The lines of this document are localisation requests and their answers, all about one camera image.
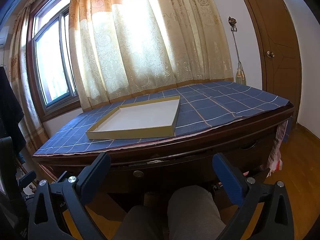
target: desk drawer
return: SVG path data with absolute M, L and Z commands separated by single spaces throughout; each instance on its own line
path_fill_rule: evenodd
M 161 163 L 111 168 L 101 188 L 114 193 L 172 190 L 217 180 L 212 169 L 212 156 L 217 152 L 223 152 L 242 172 L 250 171 L 267 163 L 274 139 L 275 130 L 262 138 L 236 140 L 232 142 L 232 150 L 217 147 Z

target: window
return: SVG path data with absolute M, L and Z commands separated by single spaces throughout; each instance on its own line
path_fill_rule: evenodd
M 49 0 L 33 20 L 33 67 L 45 114 L 78 101 L 69 50 L 69 3 Z

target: white wall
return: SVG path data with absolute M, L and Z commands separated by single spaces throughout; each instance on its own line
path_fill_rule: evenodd
M 7 22 L 5 23 L 4 26 L 9 26 L 8 37 L 7 37 L 6 43 L 4 45 L 4 48 L 0 49 L 0 64 L 6 65 L 7 74 L 8 74 L 8 69 L 9 69 L 10 43 L 11 43 L 11 38 L 12 38 L 12 34 L 13 34 L 13 25 L 14 25 L 14 21 L 15 21 L 16 17 L 17 17 L 16 14 L 10 15 Z
M 247 85 L 257 89 L 262 89 L 261 61 L 257 37 L 244 0 L 214 1 L 218 7 L 221 19 L 223 21 L 223 26 L 226 31 L 234 78 L 238 68 L 238 59 L 236 55 L 235 42 L 233 40 L 232 32 L 228 22 L 229 16 L 237 20 L 236 27 L 238 28 L 238 32 L 235 33 L 235 36 L 240 61 L 247 78 Z
M 81 108 L 73 110 L 71 112 L 60 115 L 56 118 L 53 118 L 47 122 L 43 123 L 43 126 L 49 137 L 52 137 L 57 131 L 60 130 L 61 127 L 66 125 L 72 119 L 74 119 L 77 115 L 83 113 Z
M 320 138 L 320 25 L 304 0 L 284 0 L 296 29 L 301 63 L 302 93 L 298 123 Z

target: blue checkered tablecloth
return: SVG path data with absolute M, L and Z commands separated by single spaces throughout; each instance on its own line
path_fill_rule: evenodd
M 289 100 L 229 81 L 190 85 L 131 98 L 82 113 L 62 127 L 35 155 L 103 151 L 129 145 L 158 142 L 167 138 L 89 140 L 86 131 L 119 105 L 156 98 L 180 96 L 175 137 L 191 135 L 240 118 L 285 106 Z

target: metal screw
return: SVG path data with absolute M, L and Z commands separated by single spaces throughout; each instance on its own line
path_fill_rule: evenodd
M 68 179 L 68 181 L 69 181 L 70 183 L 74 183 L 76 180 L 77 180 L 77 177 L 75 177 L 75 176 L 71 176 L 71 177 L 69 177 L 69 179 Z
M 142 171 L 134 171 L 133 175 L 137 178 L 142 178 L 144 176 L 144 173 Z
M 248 177 L 247 178 L 247 182 L 250 183 L 250 184 L 255 184 L 256 180 L 253 177 Z
M 281 180 L 279 180 L 279 181 L 277 182 L 277 185 L 278 185 L 279 187 L 284 187 L 284 183 L 283 183 Z
M 47 183 L 47 181 L 46 181 L 45 179 L 43 179 L 43 180 L 41 180 L 41 181 L 39 182 L 39 185 L 40 185 L 40 186 L 44 186 L 46 183 Z

